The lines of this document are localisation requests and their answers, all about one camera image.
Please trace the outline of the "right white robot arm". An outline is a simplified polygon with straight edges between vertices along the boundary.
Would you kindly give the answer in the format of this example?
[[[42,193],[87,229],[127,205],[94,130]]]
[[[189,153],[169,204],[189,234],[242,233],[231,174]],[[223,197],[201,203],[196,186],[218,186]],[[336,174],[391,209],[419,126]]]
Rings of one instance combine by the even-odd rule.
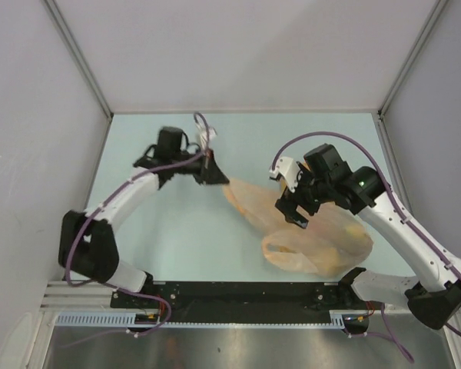
[[[308,220],[300,209],[313,216],[335,204],[380,233],[414,273],[399,277],[355,267],[340,281],[340,302],[347,308],[358,308],[364,301],[392,304],[408,309],[433,330],[446,326],[461,308],[461,259],[404,208],[380,171],[369,166],[352,171],[328,144],[303,159],[278,155],[270,168],[270,178],[286,184],[275,203],[285,220],[305,229]]]

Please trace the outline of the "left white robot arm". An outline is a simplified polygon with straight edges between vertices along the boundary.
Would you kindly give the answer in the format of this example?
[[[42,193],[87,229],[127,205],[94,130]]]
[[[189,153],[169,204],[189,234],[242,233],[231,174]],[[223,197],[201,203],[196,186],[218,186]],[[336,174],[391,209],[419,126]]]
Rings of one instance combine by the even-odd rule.
[[[195,151],[185,132],[163,127],[156,144],[133,164],[131,177],[98,206],[67,212],[61,224],[58,263],[67,274],[128,291],[128,299],[143,308],[154,299],[153,276],[121,260],[115,233],[136,208],[176,175],[189,175],[199,185],[227,185],[210,148],[214,128],[198,127]]]

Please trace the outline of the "translucent orange plastic bag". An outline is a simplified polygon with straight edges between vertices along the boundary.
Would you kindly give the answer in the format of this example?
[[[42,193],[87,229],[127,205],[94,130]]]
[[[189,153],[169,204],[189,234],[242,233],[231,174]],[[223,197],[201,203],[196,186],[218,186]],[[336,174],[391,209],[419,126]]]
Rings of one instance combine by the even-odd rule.
[[[373,239],[349,212],[329,202],[302,229],[285,221],[275,208],[284,189],[261,187],[232,178],[223,187],[227,201],[264,237],[260,246],[268,262],[281,270],[332,278],[363,263]]]

